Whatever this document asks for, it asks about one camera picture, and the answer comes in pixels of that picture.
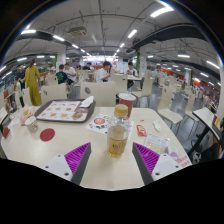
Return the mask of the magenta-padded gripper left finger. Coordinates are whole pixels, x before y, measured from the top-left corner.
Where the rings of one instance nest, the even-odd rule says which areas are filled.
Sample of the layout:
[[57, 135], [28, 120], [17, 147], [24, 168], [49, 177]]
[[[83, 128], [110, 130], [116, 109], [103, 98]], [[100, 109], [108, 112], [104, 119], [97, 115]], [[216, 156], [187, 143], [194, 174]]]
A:
[[43, 166], [43, 169], [79, 185], [90, 154], [91, 143], [86, 143], [65, 155], [56, 154], [46, 165]]

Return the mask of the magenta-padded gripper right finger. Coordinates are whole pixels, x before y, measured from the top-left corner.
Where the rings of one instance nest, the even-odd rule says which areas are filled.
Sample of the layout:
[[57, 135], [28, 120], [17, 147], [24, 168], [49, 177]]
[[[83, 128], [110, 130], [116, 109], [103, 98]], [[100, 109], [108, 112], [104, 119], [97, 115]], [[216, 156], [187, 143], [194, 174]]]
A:
[[168, 154], [158, 154], [138, 143], [133, 143], [132, 153], [145, 185], [181, 170]]

